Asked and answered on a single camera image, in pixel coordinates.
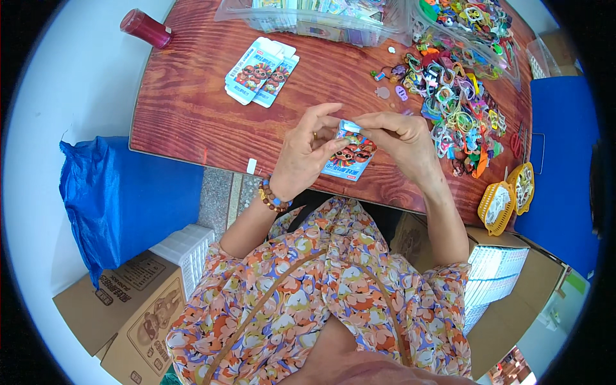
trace brown strap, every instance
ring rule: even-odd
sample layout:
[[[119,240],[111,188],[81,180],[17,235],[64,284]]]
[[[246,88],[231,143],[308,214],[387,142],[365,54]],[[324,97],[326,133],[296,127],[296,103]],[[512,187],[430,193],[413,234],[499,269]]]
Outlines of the brown strap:
[[[352,264],[353,266],[359,267],[363,272],[368,274],[368,276],[372,278],[372,280],[376,282],[376,284],[379,286],[379,289],[381,290],[381,294],[385,298],[385,303],[387,304],[387,307],[389,308],[389,312],[392,315],[392,323],[394,324],[394,330],[397,336],[398,350],[400,351],[400,359],[402,361],[402,365],[406,367],[410,367],[411,366],[410,358],[407,356],[407,352],[404,349],[404,344],[402,343],[402,328],[400,327],[400,324],[398,323],[398,313],[395,311],[394,306],[391,303],[391,298],[389,297],[387,291],[385,290],[385,286],[383,285],[381,280],[376,278],[376,275],[374,275],[370,270],[366,269],[364,265],[360,265],[355,262],[349,262],[349,263]]]
[[[274,291],[276,291],[276,289],[282,283],[282,281],[284,281],[291,273],[297,270],[300,266],[302,266],[306,262],[312,261],[313,259],[320,257],[321,255],[325,254],[325,252],[326,250],[321,250],[307,258],[302,259],[301,261],[295,262],[293,265],[291,265],[291,267],[289,267],[289,269],[287,269],[284,273],[282,273],[282,275],[274,282],[272,287],[270,287],[269,290],[265,293],[265,295],[259,300],[259,302],[257,302],[256,306],[254,306],[253,310],[250,312],[250,314],[248,314],[248,317],[246,318],[246,320],[240,325],[239,328],[235,330],[231,338],[227,340],[226,345],[218,353],[218,355],[214,359],[214,362],[212,362],[212,365],[210,365],[208,372],[205,374],[205,377],[203,378],[202,384],[209,384],[212,381],[212,376],[214,376],[214,371],[221,364],[222,359],[225,358],[225,356],[229,353],[233,345],[235,345],[237,340],[240,339],[242,333],[244,333],[244,329],[246,329],[246,327],[248,326],[248,323],[252,321],[254,316],[261,310],[261,308],[265,305],[267,300],[270,299],[272,295],[274,295]]]

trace gray tile floor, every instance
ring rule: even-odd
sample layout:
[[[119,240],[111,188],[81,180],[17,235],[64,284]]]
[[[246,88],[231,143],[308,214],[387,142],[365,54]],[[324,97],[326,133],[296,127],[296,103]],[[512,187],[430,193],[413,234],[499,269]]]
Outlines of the gray tile floor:
[[[197,224],[214,230],[216,240],[248,207],[261,178],[205,167]]]

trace woman's right hand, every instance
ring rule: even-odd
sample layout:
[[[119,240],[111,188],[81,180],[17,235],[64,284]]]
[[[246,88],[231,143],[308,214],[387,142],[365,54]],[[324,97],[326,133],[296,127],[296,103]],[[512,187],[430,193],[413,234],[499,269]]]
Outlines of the woman's right hand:
[[[388,152],[400,170],[423,192],[443,182],[444,175],[426,120],[394,112],[375,112],[354,119],[361,135]]]

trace woman's left hand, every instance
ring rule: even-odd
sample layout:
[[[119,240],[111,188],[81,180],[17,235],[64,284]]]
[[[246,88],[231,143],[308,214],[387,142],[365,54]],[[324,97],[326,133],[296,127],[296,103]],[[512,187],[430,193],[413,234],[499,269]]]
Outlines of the woman's left hand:
[[[310,187],[330,157],[349,145],[348,139],[332,139],[340,119],[328,114],[340,108],[341,103],[310,107],[298,126],[286,133],[270,180],[272,193],[281,201],[290,201]]]

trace red bottle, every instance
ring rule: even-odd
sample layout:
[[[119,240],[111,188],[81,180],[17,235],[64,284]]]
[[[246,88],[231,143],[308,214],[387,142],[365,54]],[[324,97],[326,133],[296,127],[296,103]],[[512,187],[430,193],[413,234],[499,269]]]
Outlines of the red bottle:
[[[171,42],[171,28],[164,26],[135,8],[128,12],[120,23],[120,31],[145,40],[158,49]]]

